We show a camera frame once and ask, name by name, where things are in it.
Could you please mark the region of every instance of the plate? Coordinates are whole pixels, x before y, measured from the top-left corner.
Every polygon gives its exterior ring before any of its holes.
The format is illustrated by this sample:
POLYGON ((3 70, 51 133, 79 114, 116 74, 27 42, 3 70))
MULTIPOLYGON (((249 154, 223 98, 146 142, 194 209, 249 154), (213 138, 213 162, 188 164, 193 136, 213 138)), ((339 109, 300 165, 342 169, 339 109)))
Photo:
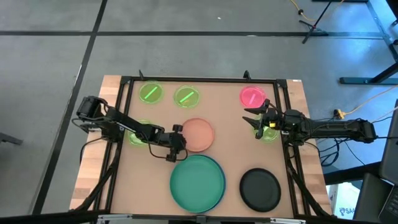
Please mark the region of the plate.
POLYGON ((214 130, 210 123, 201 118, 192 118, 182 124, 182 135, 187 140, 185 146, 191 152, 202 152, 214 141, 214 130))
POLYGON ((244 203, 257 212, 269 212, 280 201, 280 185, 268 170, 254 168, 247 171, 239 184, 244 203))
POLYGON ((216 161, 193 155, 175 166, 170 191, 175 202, 192 213, 206 212, 220 202, 225 192, 225 176, 216 161))

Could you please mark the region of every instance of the desk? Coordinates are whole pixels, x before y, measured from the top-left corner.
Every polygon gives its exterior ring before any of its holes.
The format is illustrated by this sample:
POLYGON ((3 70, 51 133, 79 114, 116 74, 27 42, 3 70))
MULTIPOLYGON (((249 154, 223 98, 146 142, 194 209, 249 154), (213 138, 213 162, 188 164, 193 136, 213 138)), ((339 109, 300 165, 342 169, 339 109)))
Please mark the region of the desk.
MULTIPOLYGON (((101 89, 99 91, 99 97, 104 98, 109 105, 114 106, 116 104, 116 98, 118 95, 119 91, 119 85, 121 81, 121 76, 119 75, 106 75, 104 76, 103 83, 101 86, 101 89)), ((293 109, 297 109, 301 112, 303 112, 307 117, 309 116, 308 114, 308 107, 307 107, 307 101, 305 99, 305 94, 303 90, 303 85, 300 80, 287 80, 287 89, 289 91, 289 98, 290 98, 290 105, 293 109)), ((125 91, 123 91, 122 97, 121 97, 121 106, 120 106, 120 111, 124 110, 124 102, 126 101, 127 98, 127 86, 124 87, 125 91)), ((92 139, 96 139, 100 136, 100 133, 90 133, 88 135, 87 141, 90 141, 92 139)), ((103 163, 103 158, 104 158, 104 152, 105 152, 105 147, 106 147, 106 142, 105 141, 98 141, 93 144, 89 144, 86 146, 85 153, 83 155, 83 160, 81 162, 80 170, 78 173, 78 177, 76 180, 76 185, 75 185, 75 190, 73 193, 72 201, 70 204, 70 208, 75 208, 79 206, 85 199, 85 197, 92 191, 93 187, 97 184, 99 176, 100 176, 100 171, 101 171, 101 166, 103 163)), ((325 187, 325 181, 323 178, 323 173, 322 173, 322 168, 320 165, 320 160, 318 158, 318 152, 317 150, 311 146, 311 145, 304 145, 300 147, 300 157, 302 161, 302 169, 303 169, 303 174, 305 178, 305 183, 309 191, 312 193, 314 196, 315 200, 322 206, 322 208, 327 211, 328 213, 331 213, 330 209, 330 204, 326 192, 326 187, 325 187)), ((173 164, 168 164, 167 162, 163 161, 167 166, 173 166, 173 164)), ((122 151, 122 157, 121 157, 121 164, 123 163, 123 151, 122 151)), ((119 168, 119 172, 121 174, 118 174, 117 178, 120 178, 123 175, 123 168, 119 168)), ((117 186, 115 187, 115 192, 117 193, 118 191, 121 190, 122 187, 117 186)), ((104 208, 105 205, 105 200, 106 200, 106 193, 108 192, 108 186, 106 185, 103 190, 103 194, 101 196, 101 202, 99 207, 104 208)), ((302 198, 300 195, 299 188, 295 186, 295 194, 297 198, 297 205, 298 205, 298 212, 300 214, 303 214, 303 203, 302 203, 302 198)), ((136 213, 134 212, 134 209, 138 208, 132 208, 133 210, 128 210, 126 207, 122 208, 123 202, 123 196, 116 196, 113 197, 113 199, 118 199, 117 202, 113 202, 113 206, 111 207, 111 213, 136 213)), ((175 204, 167 204, 167 206, 173 207, 176 206, 175 204)), ((219 214, 224 214, 221 210, 219 211, 209 211, 209 213, 214 212, 214 216, 219 216, 219 214)), ((233 215, 236 217, 281 217, 281 218, 292 218, 292 212, 291 212, 291 206, 288 210, 289 212, 283 212, 283 210, 286 210, 285 208, 279 208, 276 212, 270 211, 267 213, 258 213, 254 211, 249 211, 249 210, 237 210, 237 215, 233 215)), ((186 213, 185 211, 176 211, 178 215, 189 215, 189 213, 186 213)), ((158 212, 153 215, 167 215, 166 213, 158 212)))

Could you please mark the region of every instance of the wooden table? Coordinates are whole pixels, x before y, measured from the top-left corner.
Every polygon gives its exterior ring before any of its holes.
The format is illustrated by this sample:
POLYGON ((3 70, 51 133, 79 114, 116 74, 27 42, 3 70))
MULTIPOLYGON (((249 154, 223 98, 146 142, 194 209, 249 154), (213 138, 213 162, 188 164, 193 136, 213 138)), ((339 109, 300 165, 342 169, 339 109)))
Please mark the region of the wooden table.
MULTIPOLYGON (((111 106, 115 106, 120 80, 121 76, 119 75, 104 76, 103 83, 99 91, 99 97, 104 98, 111 106)), ((288 85, 291 107, 293 109, 301 111, 307 117, 309 117, 307 101, 305 99, 305 94, 301 80, 287 80, 287 85, 288 85)), ((127 91, 124 91, 122 97, 120 111, 123 111, 124 109, 124 102, 126 101, 126 92, 127 91)), ((87 141, 96 139, 98 137, 100 137, 99 132, 90 133, 88 135, 87 141)), ((83 160, 81 162, 80 170, 76 180, 72 201, 70 203, 70 208, 75 208, 79 206, 84 201, 86 196, 93 190, 94 186, 98 183, 101 165, 103 162, 103 157, 105 152, 105 146, 106 146, 105 141, 94 142, 86 146, 83 155, 83 160)), ((301 156, 302 168, 307 188, 314 196, 315 200, 322 206, 322 208, 328 213, 331 213, 330 203, 326 192, 325 181, 323 178, 322 168, 320 165, 317 149, 315 149, 313 146, 309 144, 305 144, 304 146, 300 147, 300 156, 301 156)), ((103 192, 107 191, 108 191, 108 186, 106 185, 103 192)), ((300 190, 296 185, 295 185, 295 192, 298 203, 298 211, 300 214, 303 214, 302 198, 300 195, 300 190)), ((105 199, 106 199, 106 194, 103 193, 101 197, 101 203, 99 206, 100 208, 104 208, 105 199)), ((251 216, 251 215, 252 215, 251 213, 245 213, 245 216, 251 216)))

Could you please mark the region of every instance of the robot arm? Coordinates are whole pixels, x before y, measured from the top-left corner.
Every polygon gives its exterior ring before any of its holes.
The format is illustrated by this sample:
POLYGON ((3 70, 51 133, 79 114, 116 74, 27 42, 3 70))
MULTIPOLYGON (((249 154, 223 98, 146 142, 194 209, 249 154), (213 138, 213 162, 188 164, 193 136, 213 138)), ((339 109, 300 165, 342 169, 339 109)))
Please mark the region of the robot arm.
POLYGON ((104 99, 95 96, 84 97, 76 114, 79 120, 89 122, 89 124, 80 125, 81 129, 88 132, 90 128, 100 128, 102 137, 108 141, 118 142, 122 138, 121 130, 127 129, 135 133, 142 142, 169 148, 170 154, 166 156, 169 162, 177 160, 177 154, 185 149, 187 143, 179 133, 182 131, 181 125, 175 124, 172 133, 165 133, 163 127, 141 124, 109 106, 104 99))
POLYGON ((259 108, 245 109, 260 114, 260 120, 243 117, 254 129, 256 138, 262 138, 264 126, 287 133, 288 142, 302 146, 311 138, 348 138, 358 142, 371 143, 377 139, 374 126, 363 119, 348 121, 316 121, 308 119, 297 110, 278 111, 268 99, 259 108))

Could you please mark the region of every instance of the green plate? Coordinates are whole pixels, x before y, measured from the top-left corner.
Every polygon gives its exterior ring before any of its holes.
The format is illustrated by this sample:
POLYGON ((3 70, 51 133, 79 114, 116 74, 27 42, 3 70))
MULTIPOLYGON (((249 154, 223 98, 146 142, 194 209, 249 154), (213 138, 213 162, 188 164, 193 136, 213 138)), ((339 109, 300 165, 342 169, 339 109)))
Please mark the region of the green plate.
MULTIPOLYGON (((258 130, 253 129, 254 135, 256 135, 258 130)), ((267 126, 264 127, 264 132, 262 133, 261 141, 264 142, 272 142, 277 139, 279 136, 279 131, 269 128, 267 126)))
POLYGON ((139 89, 139 98, 149 104, 159 102, 163 97, 162 86, 155 81, 145 82, 139 89))
POLYGON ((193 86, 181 86, 174 93, 174 102, 181 108, 193 108, 199 103, 199 91, 193 86))
MULTIPOLYGON (((150 121, 148 120, 138 120, 141 124, 150 124, 150 121)), ((129 135, 129 141, 131 144, 135 146, 145 146, 147 143, 142 142, 139 138, 137 138, 136 134, 132 133, 131 131, 128 132, 129 135)))
POLYGON ((223 170, 213 159, 193 155, 175 166, 170 191, 180 207, 192 213, 202 213, 220 202, 225 183, 223 170))

